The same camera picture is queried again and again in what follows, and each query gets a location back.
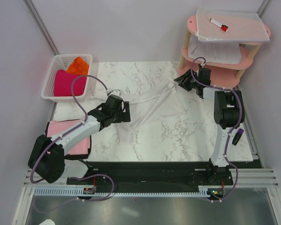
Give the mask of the white t shirt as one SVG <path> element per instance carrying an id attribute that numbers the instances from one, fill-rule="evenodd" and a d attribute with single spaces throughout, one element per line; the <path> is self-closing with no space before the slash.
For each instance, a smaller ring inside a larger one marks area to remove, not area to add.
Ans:
<path id="1" fill-rule="evenodd" d="M 135 145 L 136 132 L 141 126 L 186 114 L 176 87 L 177 83 L 167 78 L 141 95 L 120 94 L 130 104 L 131 121 L 116 125 L 117 142 L 121 145 Z"/>

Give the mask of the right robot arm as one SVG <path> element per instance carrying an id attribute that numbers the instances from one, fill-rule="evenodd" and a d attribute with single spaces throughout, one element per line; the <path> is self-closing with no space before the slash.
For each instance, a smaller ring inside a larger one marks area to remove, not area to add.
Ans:
<path id="1" fill-rule="evenodd" d="M 209 68 L 200 68 L 197 72 L 189 69 L 174 81 L 184 90 L 195 89 L 200 98 L 213 101 L 217 137 L 210 161 L 214 167 L 227 167 L 237 129 L 245 119 L 243 97 L 239 90 L 212 86 L 210 76 Z"/>

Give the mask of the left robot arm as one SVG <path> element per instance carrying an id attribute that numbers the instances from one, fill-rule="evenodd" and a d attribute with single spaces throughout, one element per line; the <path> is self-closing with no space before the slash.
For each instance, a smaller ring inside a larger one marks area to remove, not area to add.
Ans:
<path id="1" fill-rule="evenodd" d="M 84 119 L 65 131 L 51 137 L 40 135 L 36 139 L 28 161 L 31 183 L 56 182 L 65 171 L 65 156 L 74 146 L 111 124 L 131 121 L 130 103 L 113 94 L 84 114 Z"/>

